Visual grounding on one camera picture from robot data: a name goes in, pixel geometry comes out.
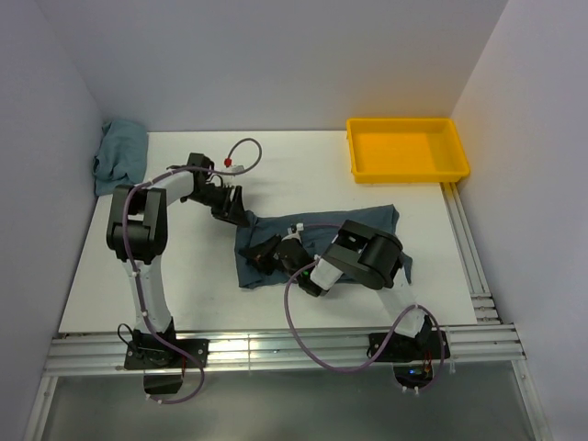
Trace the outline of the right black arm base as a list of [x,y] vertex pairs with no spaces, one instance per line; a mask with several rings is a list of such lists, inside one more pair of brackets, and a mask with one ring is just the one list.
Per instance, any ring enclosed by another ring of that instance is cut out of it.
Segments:
[[423,329],[414,338],[394,334],[377,358],[393,365],[394,377],[402,388],[420,390],[435,378],[434,363],[451,357],[447,334]]

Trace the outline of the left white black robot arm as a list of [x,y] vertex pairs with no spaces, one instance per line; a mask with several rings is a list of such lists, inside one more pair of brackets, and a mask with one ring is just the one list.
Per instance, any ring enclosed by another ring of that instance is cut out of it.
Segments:
[[211,216],[247,227],[243,188],[232,183],[242,169],[217,171],[202,153],[192,153],[185,165],[173,165],[150,181],[116,187],[107,222],[107,247],[115,253],[130,280],[136,312],[134,331],[159,334],[146,346],[146,356],[158,367],[175,363],[179,344],[164,335],[173,330],[173,316],[164,295],[162,256],[168,242],[168,207],[197,202]]

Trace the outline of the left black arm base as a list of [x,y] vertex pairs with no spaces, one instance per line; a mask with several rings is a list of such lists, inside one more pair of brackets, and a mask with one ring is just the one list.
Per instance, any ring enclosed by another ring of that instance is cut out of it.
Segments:
[[152,395],[176,394],[183,386],[188,368],[197,364],[164,347],[161,350],[128,349],[123,365],[126,371],[143,373],[143,388]]

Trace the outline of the dark teal t-shirt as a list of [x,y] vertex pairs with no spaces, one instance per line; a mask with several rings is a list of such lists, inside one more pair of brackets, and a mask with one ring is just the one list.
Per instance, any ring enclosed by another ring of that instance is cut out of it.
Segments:
[[244,248],[263,243],[271,237],[285,235],[292,225],[302,223],[304,231],[301,242],[304,249],[311,255],[322,254],[336,235],[336,225],[345,221],[356,221],[386,233],[394,234],[400,220],[400,213],[392,205],[354,209],[349,211],[326,211],[290,214],[278,217],[258,217],[252,211],[246,212],[250,226],[239,227],[235,233],[234,256],[238,277],[238,286],[244,289],[255,289],[265,286],[282,285],[288,277],[279,271],[271,275],[264,274],[247,264],[239,254]]

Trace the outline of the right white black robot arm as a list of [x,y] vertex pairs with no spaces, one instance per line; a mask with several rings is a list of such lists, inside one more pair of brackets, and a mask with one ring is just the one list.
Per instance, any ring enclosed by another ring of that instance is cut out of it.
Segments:
[[234,242],[241,288],[292,283],[318,298],[336,284],[379,291],[393,288],[399,272],[412,279],[392,208],[247,217]]

